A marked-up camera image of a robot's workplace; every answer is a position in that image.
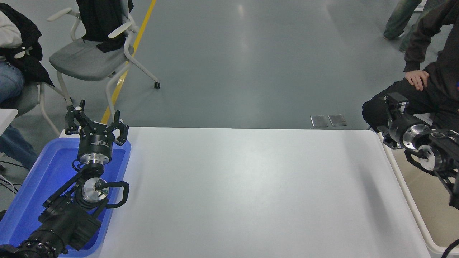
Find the gray floor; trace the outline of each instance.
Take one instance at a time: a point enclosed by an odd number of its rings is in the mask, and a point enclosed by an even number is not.
[[[5,0],[40,28],[43,64],[57,84],[49,56],[70,42],[73,19],[45,19],[74,1]],[[382,37],[397,0],[158,0],[136,58],[161,81],[133,67],[115,105],[130,126],[314,129],[311,115],[342,114],[347,126],[366,129],[362,103],[404,76],[398,42]],[[134,0],[140,25],[149,0]],[[412,17],[411,25],[417,16]],[[426,63],[448,34],[434,38]],[[86,100],[86,113],[100,121],[105,112],[102,82],[65,77],[70,94]],[[63,128],[63,99],[47,90],[46,109]],[[55,138],[36,108],[17,118],[37,151]],[[8,166],[7,178],[27,174]],[[0,210],[11,198],[0,190]]]

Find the green pants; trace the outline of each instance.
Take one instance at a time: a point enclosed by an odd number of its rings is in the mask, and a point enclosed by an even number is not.
[[[418,27],[419,20],[424,17],[430,10],[436,8],[446,0],[427,0],[424,10],[419,15],[416,23],[411,26],[411,29],[406,33],[400,43],[400,50],[405,51],[409,44],[411,34]],[[400,0],[387,21],[384,37],[388,39],[395,39],[403,33],[408,21],[414,13],[415,8],[421,3],[421,0]]]

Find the white table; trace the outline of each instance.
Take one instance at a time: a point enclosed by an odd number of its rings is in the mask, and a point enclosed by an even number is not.
[[[130,128],[101,258],[429,258],[377,135]]]
[[[11,124],[17,115],[17,110],[13,108],[0,108],[0,135]]]

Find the gray seat cushion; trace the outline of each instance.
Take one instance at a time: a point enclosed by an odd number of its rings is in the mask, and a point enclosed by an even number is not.
[[[24,85],[21,94],[14,98],[9,98],[0,104],[0,108],[15,108],[19,117],[38,105],[38,88],[36,82]]]
[[[51,65],[68,76],[85,80],[100,81],[112,74],[127,61],[123,49],[107,53],[96,45],[100,42],[77,39],[50,57]]]

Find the person's hand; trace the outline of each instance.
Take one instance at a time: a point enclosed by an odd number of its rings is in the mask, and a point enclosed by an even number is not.
[[[423,90],[427,87],[427,78],[429,74],[426,71],[416,70],[405,73],[405,78],[408,80],[409,84],[416,87],[417,90]]]

